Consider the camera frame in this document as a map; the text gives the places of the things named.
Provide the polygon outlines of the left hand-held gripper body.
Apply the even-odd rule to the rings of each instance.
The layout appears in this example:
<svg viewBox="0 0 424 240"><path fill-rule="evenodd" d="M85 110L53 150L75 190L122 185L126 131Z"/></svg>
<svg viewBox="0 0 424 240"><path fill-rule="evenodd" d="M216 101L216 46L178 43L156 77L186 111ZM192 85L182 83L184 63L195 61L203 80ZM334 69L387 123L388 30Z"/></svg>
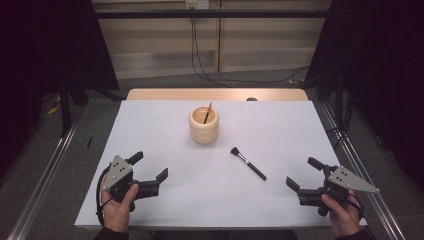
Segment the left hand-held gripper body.
<svg viewBox="0 0 424 240"><path fill-rule="evenodd" d="M107 177L101 187L102 191L110 192L115 201L121 202L130 187L137 185L139 187L138 193L130 205L130 211L135 210L136 200L158 196L160 188L160 183L156 178L149 181L135 180L133 178L133 166L127 163L127 159L116 155L105 169Z"/></svg>

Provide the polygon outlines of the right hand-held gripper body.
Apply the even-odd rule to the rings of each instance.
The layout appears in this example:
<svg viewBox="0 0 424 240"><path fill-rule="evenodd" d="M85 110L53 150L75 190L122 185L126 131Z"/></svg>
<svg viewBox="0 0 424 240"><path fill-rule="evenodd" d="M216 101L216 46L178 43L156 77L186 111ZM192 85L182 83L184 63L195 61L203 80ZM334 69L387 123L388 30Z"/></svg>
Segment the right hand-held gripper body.
<svg viewBox="0 0 424 240"><path fill-rule="evenodd" d="M326 216L330 208L322 201L323 194L329 195L339 204L352 204L348 199L349 191L362 191L379 194L380 190L368 183L344 166L329 166L326 164L312 164L312 167L324 174L323 186L317 189L301 189L296 185L296 194L301 206L317 207L320 216Z"/></svg>

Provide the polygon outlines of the black makeup brush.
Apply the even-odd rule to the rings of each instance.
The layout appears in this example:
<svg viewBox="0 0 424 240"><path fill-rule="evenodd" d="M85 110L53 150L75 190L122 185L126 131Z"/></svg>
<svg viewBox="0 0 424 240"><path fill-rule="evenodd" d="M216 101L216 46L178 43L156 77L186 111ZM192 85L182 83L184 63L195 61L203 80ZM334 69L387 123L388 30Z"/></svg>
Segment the black makeup brush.
<svg viewBox="0 0 424 240"><path fill-rule="evenodd" d="M241 161L243 161L263 181L266 181L267 180L267 177L259 169L257 169L243 154L241 154L237 147L233 147L231 149L231 154L233 154L238 159L240 159Z"/></svg>

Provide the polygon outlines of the cream ribbed holder cup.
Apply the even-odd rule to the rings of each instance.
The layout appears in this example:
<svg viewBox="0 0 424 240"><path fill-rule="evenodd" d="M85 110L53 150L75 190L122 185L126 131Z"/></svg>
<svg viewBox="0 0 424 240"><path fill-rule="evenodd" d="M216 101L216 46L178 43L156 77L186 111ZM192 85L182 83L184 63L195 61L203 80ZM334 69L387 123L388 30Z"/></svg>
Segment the cream ribbed holder cup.
<svg viewBox="0 0 424 240"><path fill-rule="evenodd" d="M200 144L209 144L218 138L220 117L212 107L206 124L203 124L208 107L198 107L189 115L191 138Z"/></svg>

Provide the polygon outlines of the black pencil with orange end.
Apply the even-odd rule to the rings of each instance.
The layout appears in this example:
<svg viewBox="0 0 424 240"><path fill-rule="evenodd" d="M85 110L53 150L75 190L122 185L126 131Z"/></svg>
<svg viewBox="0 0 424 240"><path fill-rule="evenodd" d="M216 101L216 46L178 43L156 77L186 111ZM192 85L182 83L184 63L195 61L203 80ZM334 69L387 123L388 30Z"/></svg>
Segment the black pencil with orange end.
<svg viewBox="0 0 424 240"><path fill-rule="evenodd" d="M211 109L212 109L212 101L208 105L203 124L207 123Z"/></svg>

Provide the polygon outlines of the person's right hand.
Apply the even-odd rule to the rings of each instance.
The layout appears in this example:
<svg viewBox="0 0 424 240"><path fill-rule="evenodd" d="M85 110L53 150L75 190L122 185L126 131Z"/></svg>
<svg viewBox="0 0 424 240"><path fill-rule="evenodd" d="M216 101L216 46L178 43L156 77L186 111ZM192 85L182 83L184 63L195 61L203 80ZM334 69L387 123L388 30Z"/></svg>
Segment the person's right hand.
<svg viewBox="0 0 424 240"><path fill-rule="evenodd" d="M349 191L348 196L352 204L342 206L327 194L323 194L321 200L330 209L330 223L336 238L353 235L361 230L359 211L356 208L358 201L354 197L353 190Z"/></svg>

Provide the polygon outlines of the person's left hand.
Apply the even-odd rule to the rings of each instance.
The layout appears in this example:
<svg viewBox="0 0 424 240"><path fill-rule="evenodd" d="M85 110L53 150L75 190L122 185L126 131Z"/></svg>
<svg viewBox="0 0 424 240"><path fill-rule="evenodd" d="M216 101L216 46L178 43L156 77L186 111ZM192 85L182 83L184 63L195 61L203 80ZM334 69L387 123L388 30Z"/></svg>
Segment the person's left hand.
<svg viewBox="0 0 424 240"><path fill-rule="evenodd" d="M139 187L132 185L121 202L116 202L110 192L101 192L104 226L119 233L126 233L130 219L130 205L138 193Z"/></svg>

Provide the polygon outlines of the white table cover sheet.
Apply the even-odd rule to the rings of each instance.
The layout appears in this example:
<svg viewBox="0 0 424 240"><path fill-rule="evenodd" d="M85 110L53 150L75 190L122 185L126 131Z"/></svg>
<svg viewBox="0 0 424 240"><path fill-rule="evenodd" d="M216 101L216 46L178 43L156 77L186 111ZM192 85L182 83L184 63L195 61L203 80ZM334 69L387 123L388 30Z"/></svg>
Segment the white table cover sheet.
<svg viewBox="0 0 424 240"><path fill-rule="evenodd" d="M316 208L301 206L289 189L290 177L316 189L322 172L314 157L333 166L338 159L310 101L215 101L218 138L207 145L189 132L189 115L198 101L130 100L121 104L98 164L104 169L119 155L142 151L134 166L139 181L165 168L159 195L137 201L133 227L148 229L283 229L326 227ZM267 180L231 154L237 147Z"/></svg>

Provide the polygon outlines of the black stand pole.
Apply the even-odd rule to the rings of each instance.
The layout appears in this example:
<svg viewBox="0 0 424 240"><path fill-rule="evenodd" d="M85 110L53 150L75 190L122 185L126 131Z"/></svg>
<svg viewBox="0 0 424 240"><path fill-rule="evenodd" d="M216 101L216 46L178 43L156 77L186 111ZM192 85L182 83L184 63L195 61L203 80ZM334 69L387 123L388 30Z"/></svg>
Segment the black stand pole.
<svg viewBox="0 0 424 240"><path fill-rule="evenodd" d="M60 84L60 106L62 115L62 133L61 136L65 137L71 128L71 114L69 106L69 95L67 91L66 81L62 80Z"/></svg>

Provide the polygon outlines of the small yellow floor object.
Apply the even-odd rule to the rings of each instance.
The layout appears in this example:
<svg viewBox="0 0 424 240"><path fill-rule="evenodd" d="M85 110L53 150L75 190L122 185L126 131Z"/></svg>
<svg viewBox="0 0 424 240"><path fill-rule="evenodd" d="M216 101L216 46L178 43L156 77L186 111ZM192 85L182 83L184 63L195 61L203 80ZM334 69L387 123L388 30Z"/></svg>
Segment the small yellow floor object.
<svg viewBox="0 0 424 240"><path fill-rule="evenodd" d="M61 97L59 96L52 107L50 107L47 111L47 115L52 115L58 111L61 106Z"/></svg>

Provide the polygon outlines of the black curtain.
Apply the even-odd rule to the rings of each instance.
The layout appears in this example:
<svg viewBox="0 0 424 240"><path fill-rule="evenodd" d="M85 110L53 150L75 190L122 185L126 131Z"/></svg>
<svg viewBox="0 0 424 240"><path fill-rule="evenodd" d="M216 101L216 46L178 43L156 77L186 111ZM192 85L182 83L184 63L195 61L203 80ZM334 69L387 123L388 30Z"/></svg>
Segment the black curtain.
<svg viewBox="0 0 424 240"><path fill-rule="evenodd" d="M119 88L92 0L0 0L0 176L63 88Z"/></svg>
<svg viewBox="0 0 424 240"><path fill-rule="evenodd" d="M424 0L331 0L306 81L342 85L424 191Z"/></svg>

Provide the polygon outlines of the metal floor rail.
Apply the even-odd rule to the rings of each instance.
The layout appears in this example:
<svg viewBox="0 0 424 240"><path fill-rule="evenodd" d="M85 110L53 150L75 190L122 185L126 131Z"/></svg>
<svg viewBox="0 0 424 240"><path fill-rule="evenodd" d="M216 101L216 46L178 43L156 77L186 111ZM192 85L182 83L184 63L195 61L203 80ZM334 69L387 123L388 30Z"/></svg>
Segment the metal floor rail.
<svg viewBox="0 0 424 240"><path fill-rule="evenodd" d="M34 182L34 189L30 194L28 201L21 208L19 216L13 225L12 230L8 234L6 240L25 240L28 232L34 222L34 219L42 206L46 197L47 191L53 181L54 175L64 158L66 151L72 142L77 126L80 122L82 110L78 110L75 116L71 119L71 123L65 123L55 150L49 157L49 161L43 169L40 178Z"/></svg>
<svg viewBox="0 0 424 240"><path fill-rule="evenodd" d="M336 115L332 107L328 103L325 103L322 105L322 110L327 118L327 121L333 128L335 136L337 137L337 145L340 146L343 150L344 155L347 157L353 171L364 180L367 180L369 183L373 184L374 181L366 170L349 137L346 133L343 133L338 129ZM376 215L378 216L378 219L380 220L383 228L385 229L388 238L390 240L406 240L400 229L400 226L398 225L394 215L392 214L392 211L389 209L382 195L367 193L366 196L371 203Z"/></svg>

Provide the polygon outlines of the black horizontal frame bar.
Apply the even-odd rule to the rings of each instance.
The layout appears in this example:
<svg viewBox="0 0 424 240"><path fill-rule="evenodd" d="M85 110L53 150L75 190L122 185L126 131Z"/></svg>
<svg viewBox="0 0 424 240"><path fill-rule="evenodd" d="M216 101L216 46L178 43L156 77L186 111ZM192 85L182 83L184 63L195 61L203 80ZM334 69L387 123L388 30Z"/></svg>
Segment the black horizontal frame bar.
<svg viewBox="0 0 424 240"><path fill-rule="evenodd" d="M146 18L326 18L325 10L98 10L99 19Z"/></svg>

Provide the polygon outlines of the white wall power outlet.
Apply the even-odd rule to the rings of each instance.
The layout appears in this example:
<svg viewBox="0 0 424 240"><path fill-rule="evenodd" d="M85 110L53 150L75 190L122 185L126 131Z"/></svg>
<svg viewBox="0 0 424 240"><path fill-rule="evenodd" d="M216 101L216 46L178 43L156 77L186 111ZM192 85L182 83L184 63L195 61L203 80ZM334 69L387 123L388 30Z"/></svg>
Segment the white wall power outlet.
<svg viewBox="0 0 424 240"><path fill-rule="evenodd" d="M185 0L186 8L189 10L208 10L209 0Z"/></svg>

